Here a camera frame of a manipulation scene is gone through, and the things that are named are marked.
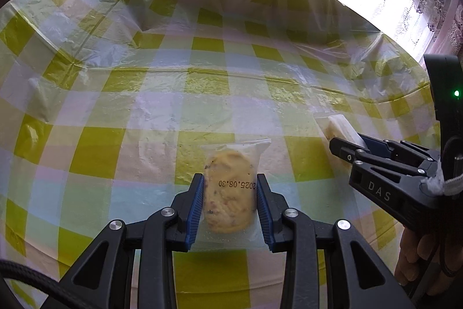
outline plastic tablecloth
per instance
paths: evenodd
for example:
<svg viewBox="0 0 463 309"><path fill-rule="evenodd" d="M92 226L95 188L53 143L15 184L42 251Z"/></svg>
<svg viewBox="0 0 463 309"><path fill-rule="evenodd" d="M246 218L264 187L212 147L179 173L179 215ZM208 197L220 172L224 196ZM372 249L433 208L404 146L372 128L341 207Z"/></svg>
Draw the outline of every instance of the plastic tablecloth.
<svg viewBox="0 0 463 309"><path fill-rule="evenodd" d="M425 71L337 0L13 0L0 10L0 257L59 279L108 221L186 190L200 145L271 138L258 171L272 189L315 220L353 221L392 268L401 225L334 168L317 120L335 113L438 146ZM174 255L178 307L277 308L284 259L262 235L200 231ZM324 269L320 255L322 287Z"/></svg>

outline packaged cookie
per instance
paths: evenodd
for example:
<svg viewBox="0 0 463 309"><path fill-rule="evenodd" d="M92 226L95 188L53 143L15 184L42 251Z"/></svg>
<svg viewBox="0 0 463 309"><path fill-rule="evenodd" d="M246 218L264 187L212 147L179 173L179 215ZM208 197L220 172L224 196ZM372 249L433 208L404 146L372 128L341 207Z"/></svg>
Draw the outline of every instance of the packaged cookie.
<svg viewBox="0 0 463 309"><path fill-rule="evenodd" d="M206 145L203 213L214 233L247 228L256 216L256 176L270 139Z"/></svg>
<svg viewBox="0 0 463 309"><path fill-rule="evenodd" d="M328 117L316 118L316 121L328 142L336 137L355 143L365 149L367 148L365 141L357 134L343 114L333 114ZM329 156L332 165L336 169L341 169L344 174L350 174L351 164L331 154L329 154Z"/></svg>

